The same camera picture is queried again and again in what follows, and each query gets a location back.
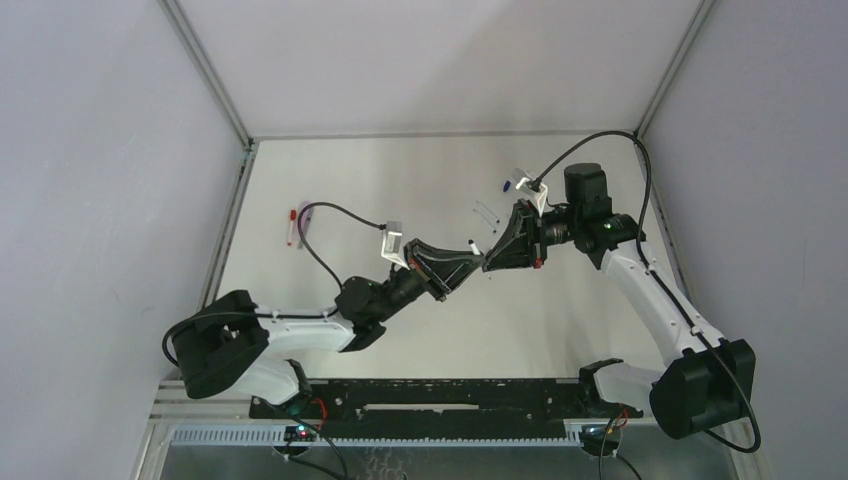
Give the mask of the white pen red end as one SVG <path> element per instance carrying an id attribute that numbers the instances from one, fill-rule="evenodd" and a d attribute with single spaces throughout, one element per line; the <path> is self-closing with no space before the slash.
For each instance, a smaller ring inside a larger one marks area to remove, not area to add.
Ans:
<path id="1" fill-rule="evenodd" d="M 286 245 L 291 247 L 294 243 L 294 236 L 296 233 L 297 227 L 297 218 L 295 221 L 290 221 L 288 218 L 288 226 L 287 226 L 287 237 L 286 237 Z"/>

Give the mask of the grey pen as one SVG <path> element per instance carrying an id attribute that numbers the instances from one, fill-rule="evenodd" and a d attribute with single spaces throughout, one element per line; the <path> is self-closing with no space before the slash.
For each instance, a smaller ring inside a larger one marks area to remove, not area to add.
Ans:
<path id="1" fill-rule="evenodd" d="M 302 203 L 299 206 L 298 210 L 298 227 L 300 231 L 296 231 L 297 234 L 297 242 L 295 244 L 297 249 L 303 249 L 304 243 L 303 239 L 307 236 L 309 227 L 312 222 L 313 212 L 309 207 L 309 202 Z"/>

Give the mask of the white pen blue end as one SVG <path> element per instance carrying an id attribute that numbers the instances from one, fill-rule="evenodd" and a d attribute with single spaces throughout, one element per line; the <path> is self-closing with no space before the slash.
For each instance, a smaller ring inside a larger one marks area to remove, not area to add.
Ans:
<path id="1" fill-rule="evenodd" d="M 491 217 L 491 219 L 494 221 L 495 224 L 500 223 L 500 217 L 492 209 L 490 209 L 486 204 L 484 204 L 483 202 L 481 202 L 479 200 L 476 200 L 475 203 L 481 209 L 481 211 L 485 211 Z"/>

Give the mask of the thin white black-tip pen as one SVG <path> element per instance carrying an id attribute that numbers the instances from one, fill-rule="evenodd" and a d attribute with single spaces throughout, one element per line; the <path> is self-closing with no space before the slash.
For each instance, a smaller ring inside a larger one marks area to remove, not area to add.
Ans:
<path id="1" fill-rule="evenodd" d="M 469 249 L 472 251 L 474 255 L 482 256 L 482 252 L 477 246 L 477 243 L 473 239 L 468 240 Z"/>

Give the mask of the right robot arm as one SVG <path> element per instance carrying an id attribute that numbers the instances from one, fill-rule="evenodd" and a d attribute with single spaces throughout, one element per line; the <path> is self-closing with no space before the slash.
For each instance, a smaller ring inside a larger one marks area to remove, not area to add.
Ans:
<path id="1" fill-rule="evenodd" d="M 540 268 L 551 247 L 573 243 L 624 294 L 662 358 L 661 371 L 617 358 L 583 367 L 579 382 L 590 406 L 620 404 L 648 414 L 673 439 L 754 418 L 752 347 L 728 340 L 673 285 L 638 222 L 614 212 L 598 164 L 568 166 L 566 201 L 555 207 L 547 205 L 547 186 L 525 171 L 514 170 L 512 185 L 526 197 L 513 205 L 484 270 Z"/>

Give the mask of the pink highlighter pen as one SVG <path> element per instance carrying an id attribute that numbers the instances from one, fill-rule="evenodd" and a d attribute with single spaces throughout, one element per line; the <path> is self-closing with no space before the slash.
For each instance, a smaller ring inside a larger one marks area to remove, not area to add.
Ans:
<path id="1" fill-rule="evenodd" d="M 308 232 L 309 225 L 312 219 L 312 207 L 310 201 L 302 202 L 297 208 L 297 220 L 300 231 L 303 235 Z"/>

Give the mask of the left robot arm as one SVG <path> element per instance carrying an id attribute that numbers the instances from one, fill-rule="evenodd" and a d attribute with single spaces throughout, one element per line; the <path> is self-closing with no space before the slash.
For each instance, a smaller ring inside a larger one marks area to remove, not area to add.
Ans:
<path id="1" fill-rule="evenodd" d="M 382 283 L 348 278 L 332 306 L 313 312 L 263 307 L 248 291 L 231 291 L 170 327 L 163 352 L 191 399 L 234 390 L 272 405 L 291 403 L 311 393 L 292 353 L 368 348 L 385 333 L 387 320 L 421 296 L 444 301 L 482 266 L 484 256 L 415 239 L 404 246 L 403 261 Z"/>

